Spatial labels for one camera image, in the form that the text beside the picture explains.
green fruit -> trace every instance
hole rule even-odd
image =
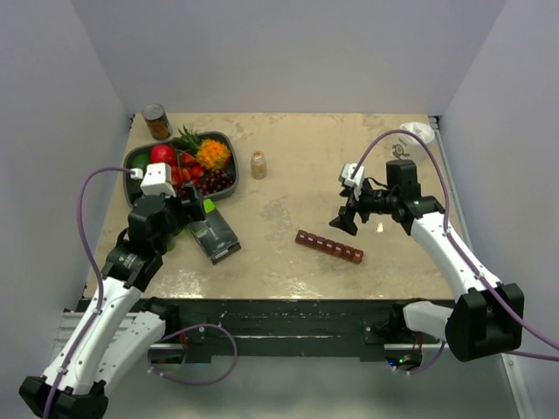
[[[130,163],[130,168],[140,168],[145,170],[150,164],[149,155],[137,155]]]

pineapple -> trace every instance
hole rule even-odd
[[[195,154],[198,151],[200,144],[202,144],[202,139],[198,135],[198,132],[194,130],[189,131],[187,127],[183,126],[183,131],[179,128],[178,133],[181,136],[175,137],[171,140],[172,146],[179,150]]]
[[[207,170],[225,169],[231,159],[231,150],[217,140],[204,140],[198,148],[196,160]]]
[[[231,150],[223,142],[200,138],[194,130],[189,131],[183,126],[183,131],[178,130],[180,137],[173,138],[171,144],[174,148],[192,153],[198,163],[206,170],[225,169],[231,159]]]

red connected cubes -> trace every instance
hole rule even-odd
[[[343,258],[353,262],[354,264],[360,264],[363,261],[363,252],[359,249],[354,249],[351,246],[346,246],[345,244],[337,243],[321,236],[316,236],[313,233],[307,233],[304,230],[299,230],[297,232],[295,242],[302,244],[303,246],[337,256],[338,258]]]

cable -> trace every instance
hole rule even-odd
[[[152,360],[149,356],[148,356],[148,362],[149,362],[149,371],[148,372],[153,373],[155,375],[159,375],[160,377],[164,378],[165,380],[178,382],[180,384],[188,384],[188,385],[191,385],[191,386],[209,386],[211,384],[215,384],[217,382],[220,382],[220,381],[224,380],[230,373],[233,372],[233,369],[235,369],[235,367],[237,366],[238,350],[237,350],[237,344],[235,343],[235,340],[233,339],[231,334],[229,332],[227,332],[225,329],[223,329],[221,326],[212,325],[210,323],[203,323],[201,325],[188,326],[188,327],[185,327],[184,329],[179,330],[178,332],[175,332],[175,333],[172,333],[170,335],[167,335],[167,336],[163,337],[161,340],[159,340],[159,342],[160,343],[165,342],[167,340],[175,338],[178,335],[182,335],[183,333],[187,333],[190,330],[197,330],[200,327],[209,327],[211,329],[217,329],[219,332],[221,332],[225,336],[227,336],[227,338],[231,342],[231,345],[233,346],[233,361],[231,362],[231,365],[229,366],[229,368],[227,368],[227,370],[223,374],[221,374],[218,378],[214,378],[214,379],[211,379],[211,380],[208,380],[208,381],[187,380],[187,379],[184,379],[184,378],[175,377],[174,375],[165,374],[164,372],[155,369],[154,364],[152,363]]]
[[[49,394],[46,397],[45,409],[43,411],[44,419],[48,419],[49,415],[51,414],[51,408],[52,408],[52,402],[54,401],[54,395],[56,394],[56,390],[59,388],[60,382],[62,381],[62,377],[64,376],[64,370],[67,369],[68,365],[70,365],[70,361],[72,360],[73,355],[75,354],[76,350],[78,349],[78,346],[81,343],[81,341],[84,339],[84,336],[86,335],[87,331],[91,327],[92,323],[95,321],[96,316],[101,313],[101,308],[102,308],[102,305],[103,305],[103,294],[104,294],[103,278],[101,276],[99,266],[97,266],[97,263],[95,262],[95,258],[93,257],[93,254],[92,254],[91,249],[89,247],[89,243],[87,242],[86,232],[85,232],[85,229],[84,229],[84,219],[83,219],[83,214],[82,214],[82,207],[83,207],[84,194],[86,193],[86,186],[89,183],[89,181],[95,175],[97,175],[99,173],[113,172],[113,171],[124,172],[124,173],[128,173],[128,174],[132,173],[132,170],[128,170],[127,168],[100,168],[100,169],[97,169],[97,170],[93,171],[86,178],[86,180],[83,182],[83,184],[81,185],[81,190],[79,191],[79,194],[78,194],[78,200],[76,201],[76,222],[78,223],[79,238],[81,240],[81,244],[84,247],[84,251],[86,253],[86,256],[89,259],[89,263],[91,264],[91,267],[93,268],[93,272],[95,273],[95,277],[97,278],[97,287],[98,287],[97,305],[95,307],[96,310],[89,316],[89,319],[87,319],[86,324],[79,331],[78,336],[76,337],[75,341],[72,343],[72,345],[68,349],[66,357],[62,360],[62,363],[60,364],[61,372],[59,372],[56,375],[56,377],[54,378],[54,382],[52,383],[51,390],[49,391]]]
[[[445,214],[443,217],[443,227],[445,229],[445,231],[447,231],[447,238],[448,241],[451,243],[452,247],[456,250],[456,252],[462,257],[462,259],[464,260],[464,262],[466,262],[466,264],[470,267],[470,269],[472,270],[472,272],[474,273],[474,275],[476,275],[476,277],[478,277],[478,279],[480,280],[480,282],[483,284],[483,286],[485,286],[487,288],[487,290],[491,293],[491,295],[495,298],[495,300],[499,303],[499,305],[516,321],[518,322],[518,324],[520,324],[522,327],[524,327],[528,332],[532,333],[536,338],[538,338],[539,340],[541,340],[542,342],[547,343],[548,345],[550,345],[551,347],[553,347],[554,349],[559,350],[559,342],[556,342],[554,340],[552,340],[551,338],[545,336],[543,333],[541,333],[540,331],[538,331],[537,329],[535,329],[534,327],[532,327],[531,325],[529,325],[529,323],[524,320],[523,318],[521,318],[513,309],[511,306],[509,306],[507,304],[507,301],[505,301],[498,293],[497,291],[495,291],[493,289],[493,287],[489,284],[489,282],[486,280],[486,278],[481,275],[480,270],[478,269],[478,267],[475,265],[475,263],[465,254],[465,252],[460,248],[460,246],[458,245],[458,243],[456,242],[456,240],[454,240],[454,237],[452,237],[452,234],[448,231],[448,225],[449,225],[449,218],[450,218],[450,199],[449,199],[449,195],[448,195],[448,188],[446,187],[446,182],[445,182],[445,178],[443,177],[443,174],[440,170],[440,167],[438,166],[438,163],[435,159],[435,156],[433,155],[432,151],[429,149],[429,147],[427,147],[427,144],[425,144],[425,142],[417,135],[415,135],[414,133],[411,133],[409,131],[405,131],[403,129],[393,129],[390,131],[385,132],[384,134],[379,135],[378,137],[376,137],[376,139],[371,142],[369,144],[369,146],[367,147],[367,149],[365,150],[365,153],[363,153],[363,156],[361,157],[361,159],[359,160],[359,162],[357,163],[357,166],[355,167],[355,170],[353,172],[353,174],[351,175],[351,177],[354,177],[355,174],[357,173],[357,170],[359,170],[359,168],[362,166],[363,162],[365,161],[365,158],[367,157],[367,155],[369,154],[370,150],[376,145],[378,144],[378,142],[380,140],[382,140],[383,138],[392,135],[392,134],[407,134],[410,137],[412,137],[414,140],[416,140],[419,144],[421,144],[421,147],[423,147],[423,149],[425,150],[425,152],[429,155],[429,158],[431,159],[431,162],[433,163],[433,167],[435,168],[435,171],[437,172],[437,176],[438,176],[438,180],[440,181],[440,185],[443,189],[443,195],[445,196]],[[532,354],[532,358],[537,358],[538,356],[540,356],[540,358],[538,359],[543,359],[546,360],[547,359],[547,355],[539,355],[539,354]]]
[[[553,355],[533,354],[531,352],[524,352],[524,351],[510,351],[507,352],[507,354],[523,356],[524,358],[534,358],[535,360],[559,362],[559,356],[553,356]]]

red grapes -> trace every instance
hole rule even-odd
[[[194,184],[203,196],[207,196],[230,188],[233,186],[234,182],[235,175],[225,173],[223,170],[218,169],[210,172],[205,179],[195,182]]]

